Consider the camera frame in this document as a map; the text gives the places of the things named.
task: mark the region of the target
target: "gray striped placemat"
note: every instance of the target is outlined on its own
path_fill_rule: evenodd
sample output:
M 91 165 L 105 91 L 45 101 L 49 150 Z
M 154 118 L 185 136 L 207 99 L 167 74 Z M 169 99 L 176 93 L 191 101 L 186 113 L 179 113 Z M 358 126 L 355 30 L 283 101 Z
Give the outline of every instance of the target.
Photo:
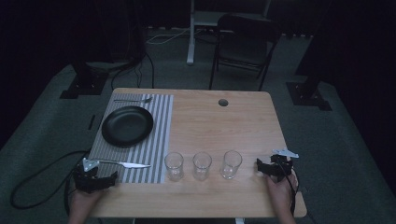
M 115 99 L 141 100 L 150 96 L 153 97 L 153 100 L 148 104 L 114 103 Z M 163 158 L 168 151 L 173 95 L 113 93 L 103 120 L 114 110 L 127 105 L 138 105 L 151 113 L 154 126 L 150 135 L 132 147 L 114 147 L 103 138 L 101 124 L 93 142 L 89 159 L 150 164 L 151 167 L 145 169 L 126 169 L 117 164 L 100 163 L 98 176 L 109 176 L 118 171 L 119 177 L 117 180 L 120 183 L 163 183 L 165 176 Z

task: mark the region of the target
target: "wooden table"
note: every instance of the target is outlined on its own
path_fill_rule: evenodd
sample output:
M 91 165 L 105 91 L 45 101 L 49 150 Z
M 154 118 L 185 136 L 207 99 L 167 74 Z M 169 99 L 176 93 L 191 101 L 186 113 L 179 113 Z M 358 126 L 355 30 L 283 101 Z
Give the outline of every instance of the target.
M 184 157 L 184 177 L 163 184 L 118 184 L 97 204 L 94 217 L 273 217 L 255 161 L 286 146 L 271 96 L 259 91 L 115 89 L 117 93 L 173 94 L 169 152 Z M 228 101 L 220 106 L 219 100 Z M 243 162 L 234 179 L 219 174 L 223 155 L 237 150 Z M 195 180 L 192 157 L 212 157 L 209 178 Z M 295 216 L 306 214 L 301 193 Z

